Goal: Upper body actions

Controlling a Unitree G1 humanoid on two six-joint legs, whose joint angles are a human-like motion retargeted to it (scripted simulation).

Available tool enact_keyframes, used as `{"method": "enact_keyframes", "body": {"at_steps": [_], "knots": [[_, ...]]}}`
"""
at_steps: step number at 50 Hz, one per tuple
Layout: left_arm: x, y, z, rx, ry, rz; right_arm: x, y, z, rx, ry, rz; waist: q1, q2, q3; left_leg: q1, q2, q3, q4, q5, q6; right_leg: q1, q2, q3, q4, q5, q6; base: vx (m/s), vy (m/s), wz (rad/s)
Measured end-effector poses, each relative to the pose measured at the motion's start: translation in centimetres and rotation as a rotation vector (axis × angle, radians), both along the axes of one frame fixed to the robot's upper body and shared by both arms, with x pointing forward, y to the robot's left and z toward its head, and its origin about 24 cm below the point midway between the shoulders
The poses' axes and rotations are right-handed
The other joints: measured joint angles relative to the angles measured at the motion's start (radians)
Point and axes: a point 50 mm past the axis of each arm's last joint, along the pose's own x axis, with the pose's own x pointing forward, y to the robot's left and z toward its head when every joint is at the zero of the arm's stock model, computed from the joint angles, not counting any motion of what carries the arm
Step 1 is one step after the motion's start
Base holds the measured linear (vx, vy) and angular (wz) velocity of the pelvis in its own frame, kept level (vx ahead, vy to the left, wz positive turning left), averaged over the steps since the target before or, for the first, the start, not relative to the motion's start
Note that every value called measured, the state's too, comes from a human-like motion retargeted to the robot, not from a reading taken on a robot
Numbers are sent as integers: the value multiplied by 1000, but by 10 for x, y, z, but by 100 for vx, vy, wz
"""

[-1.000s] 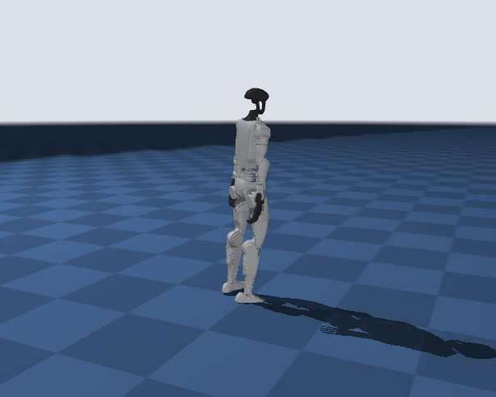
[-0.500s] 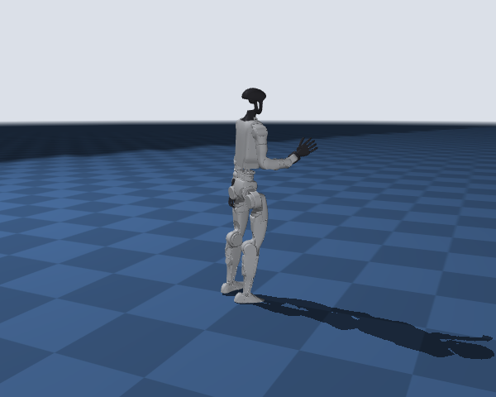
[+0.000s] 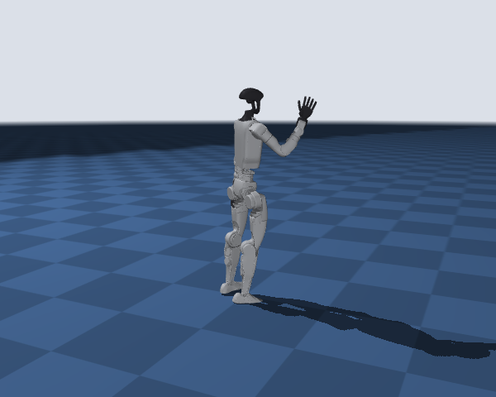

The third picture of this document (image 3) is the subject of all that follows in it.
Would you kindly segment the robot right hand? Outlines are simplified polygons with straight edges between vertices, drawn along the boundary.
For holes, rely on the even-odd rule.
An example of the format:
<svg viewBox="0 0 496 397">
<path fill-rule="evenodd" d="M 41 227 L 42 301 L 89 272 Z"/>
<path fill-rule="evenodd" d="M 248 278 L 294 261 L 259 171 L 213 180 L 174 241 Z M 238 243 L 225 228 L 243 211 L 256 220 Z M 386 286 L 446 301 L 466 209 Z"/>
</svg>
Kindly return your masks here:
<svg viewBox="0 0 496 397">
<path fill-rule="evenodd" d="M 300 100 L 298 100 L 298 109 L 299 109 L 299 115 L 300 117 L 298 118 L 297 122 L 296 122 L 296 126 L 298 125 L 298 121 L 299 120 L 303 120 L 306 122 L 306 125 L 308 123 L 308 120 L 307 118 L 309 118 L 311 115 L 312 115 L 312 112 L 313 112 L 313 109 L 315 108 L 316 104 L 317 104 L 317 101 L 313 104 L 312 106 L 312 103 L 313 103 L 313 100 L 310 102 L 310 105 L 308 107 L 308 104 L 309 104 L 309 101 L 310 101 L 310 97 L 308 97 L 308 101 L 307 101 L 307 104 L 305 106 L 305 103 L 306 103 L 306 96 L 304 97 L 304 100 L 303 100 L 303 105 L 302 105 L 302 108 L 301 108 L 301 105 L 300 105 Z M 312 109 L 311 109 L 311 106 L 312 106 Z M 306 127 L 305 125 L 305 127 Z M 304 129 L 305 129 L 304 127 Z"/>
</svg>

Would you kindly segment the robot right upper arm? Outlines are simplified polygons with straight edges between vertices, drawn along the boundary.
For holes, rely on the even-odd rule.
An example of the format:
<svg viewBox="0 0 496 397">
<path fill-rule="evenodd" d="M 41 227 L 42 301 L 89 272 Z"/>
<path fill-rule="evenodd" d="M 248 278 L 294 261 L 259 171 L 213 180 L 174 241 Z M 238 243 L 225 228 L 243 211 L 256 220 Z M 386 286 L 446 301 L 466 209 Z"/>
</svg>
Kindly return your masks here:
<svg viewBox="0 0 496 397">
<path fill-rule="evenodd" d="M 253 123 L 249 127 L 249 131 L 254 138 L 262 140 L 277 155 L 281 157 L 287 156 L 281 152 L 282 145 L 278 143 L 278 140 L 269 132 L 268 128 L 264 124 Z"/>
</svg>

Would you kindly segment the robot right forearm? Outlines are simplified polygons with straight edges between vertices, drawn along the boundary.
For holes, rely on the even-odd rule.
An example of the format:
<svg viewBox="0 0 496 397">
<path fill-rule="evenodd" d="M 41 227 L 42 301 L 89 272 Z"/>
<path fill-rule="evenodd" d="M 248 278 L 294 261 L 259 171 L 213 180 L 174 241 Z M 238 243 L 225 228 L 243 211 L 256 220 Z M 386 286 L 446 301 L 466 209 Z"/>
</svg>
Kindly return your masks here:
<svg viewBox="0 0 496 397">
<path fill-rule="evenodd" d="M 300 137 L 303 135 L 303 129 L 306 125 L 306 122 L 303 120 L 298 121 L 298 125 L 294 129 L 293 133 L 286 140 L 286 143 L 282 145 L 281 152 L 285 155 L 289 154 L 294 148 L 298 145 L 298 141 Z"/>
</svg>

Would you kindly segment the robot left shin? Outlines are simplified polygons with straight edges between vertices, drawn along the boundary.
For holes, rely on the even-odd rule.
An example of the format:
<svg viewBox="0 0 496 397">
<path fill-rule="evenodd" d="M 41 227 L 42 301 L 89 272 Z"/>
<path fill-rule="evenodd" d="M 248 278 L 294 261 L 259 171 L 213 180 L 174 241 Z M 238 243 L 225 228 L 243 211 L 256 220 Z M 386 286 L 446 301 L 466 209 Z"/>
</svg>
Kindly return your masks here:
<svg viewBox="0 0 496 397">
<path fill-rule="evenodd" d="M 226 240 L 227 234 L 225 236 L 225 240 Z M 226 264 L 226 270 L 227 270 L 226 271 L 226 283 L 228 281 L 229 285 L 234 284 L 236 267 L 238 265 L 238 262 L 240 259 L 240 254 L 241 254 L 240 247 L 241 247 L 241 244 L 239 246 L 229 246 L 229 245 L 227 245 L 227 242 L 225 244 L 225 248 L 224 248 L 225 260 L 224 260 L 224 262 Z"/>
</svg>

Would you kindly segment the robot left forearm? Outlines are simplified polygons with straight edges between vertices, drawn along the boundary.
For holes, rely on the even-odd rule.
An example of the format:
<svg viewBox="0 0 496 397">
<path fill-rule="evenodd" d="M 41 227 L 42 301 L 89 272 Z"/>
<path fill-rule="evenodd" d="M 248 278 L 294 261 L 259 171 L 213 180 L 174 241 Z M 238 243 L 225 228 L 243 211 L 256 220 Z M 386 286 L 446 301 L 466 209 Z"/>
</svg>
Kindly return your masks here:
<svg viewBox="0 0 496 397">
<path fill-rule="evenodd" d="M 234 179 L 235 179 L 235 178 L 239 178 L 239 174 L 240 174 L 240 172 L 242 172 L 242 171 L 243 171 L 243 169 L 242 169 L 242 168 L 240 168 L 240 167 L 236 166 L 236 159 L 235 159 L 235 157 L 234 157 L 234 166 L 235 166 L 235 173 L 234 173 Z M 233 179 L 233 180 L 234 180 L 234 179 Z M 232 181 L 232 183 L 233 183 L 233 181 Z"/>
</svg>

